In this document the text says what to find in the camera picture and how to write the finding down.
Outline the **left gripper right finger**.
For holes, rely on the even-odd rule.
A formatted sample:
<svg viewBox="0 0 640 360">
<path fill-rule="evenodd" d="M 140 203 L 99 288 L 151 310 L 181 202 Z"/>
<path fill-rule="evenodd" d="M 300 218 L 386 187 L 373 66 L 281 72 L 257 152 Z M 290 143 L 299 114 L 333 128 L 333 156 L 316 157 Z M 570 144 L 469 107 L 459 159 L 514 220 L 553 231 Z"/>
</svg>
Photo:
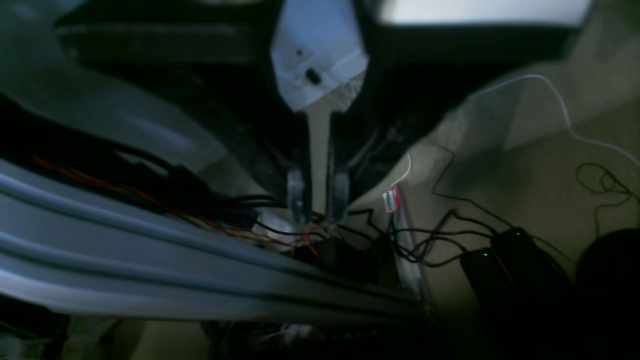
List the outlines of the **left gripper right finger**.
<svg viewBox="0 0 640 360">
<path fill-rule="evenodd" d="M 330 116 L 326 219 L 340 223 L 404 153 L 474 91 L 566 57 L 581 0 L 354 0 L 368 55 L 359 94 Z"/>
</svg>

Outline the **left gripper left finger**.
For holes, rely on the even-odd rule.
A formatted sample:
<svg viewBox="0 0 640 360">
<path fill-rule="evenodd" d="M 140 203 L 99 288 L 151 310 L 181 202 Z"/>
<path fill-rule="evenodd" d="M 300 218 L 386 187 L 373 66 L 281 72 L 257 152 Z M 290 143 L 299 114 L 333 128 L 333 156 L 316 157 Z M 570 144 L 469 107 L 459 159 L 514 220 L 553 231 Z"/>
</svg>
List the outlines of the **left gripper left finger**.
<svg viewBox="0 0 640 360">
<path fill-rule="evenodd" d="M 313 219 L 307 116 L 271 57 L 283 0 L 87 0 L 55 21 L 69 59 L 181 109 L 297 223 Z"/>
</svg>

